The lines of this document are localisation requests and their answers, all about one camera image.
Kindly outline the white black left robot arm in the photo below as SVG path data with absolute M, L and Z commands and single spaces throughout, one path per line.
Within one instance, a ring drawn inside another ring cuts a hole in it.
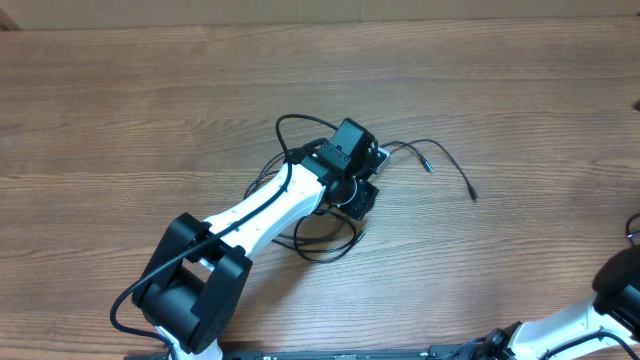
M 257 254 L 321 204 L 362 219 L 378 194 L 369 178 L 390 160 L 349 118 L 331 138 L 285 148 L 283 155 L 281 169 L 238 205 L 205 220 L 188 213 L 175 218 L 134 285 L 132 301 L 168 345 L 170 358 L 221 358 L 216 340 Z

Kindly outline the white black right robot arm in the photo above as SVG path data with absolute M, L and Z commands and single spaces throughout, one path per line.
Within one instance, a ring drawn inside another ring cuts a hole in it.
M 639 343 L 639 249 L 612 258 L 592 282 L 593 294 L 536 321 L 517 322 L 486 336 L 473 359 L 577 359 L 619 346 L 632 359 Z

